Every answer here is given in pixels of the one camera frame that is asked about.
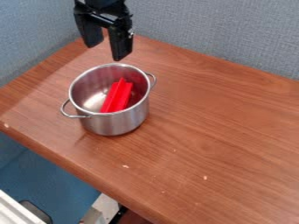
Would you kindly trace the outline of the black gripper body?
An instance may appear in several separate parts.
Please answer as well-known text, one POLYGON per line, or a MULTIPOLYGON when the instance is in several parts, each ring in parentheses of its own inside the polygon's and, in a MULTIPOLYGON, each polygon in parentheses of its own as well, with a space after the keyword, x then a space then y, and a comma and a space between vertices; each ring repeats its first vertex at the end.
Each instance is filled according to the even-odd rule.
POLYGON ((100 28, 122 26, 132 31, 132 14, 126 0, 74 0, 75 14, 88 15, 100 28))

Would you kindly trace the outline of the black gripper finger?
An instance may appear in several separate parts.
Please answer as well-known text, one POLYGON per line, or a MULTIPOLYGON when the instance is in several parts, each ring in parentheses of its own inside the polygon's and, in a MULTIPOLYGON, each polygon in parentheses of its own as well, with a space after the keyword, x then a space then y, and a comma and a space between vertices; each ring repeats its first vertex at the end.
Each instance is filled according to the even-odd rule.
POLYGON ((95 47, 104 40, 103 31, 92 17, 83 14, 75 14, 75 22, 79 28, 79 34, 88 48, 95 47))
POLYGON ((134 50, 134 32, 122 26, 108 27, 108 38, 114 61, 120 61, 134 50))

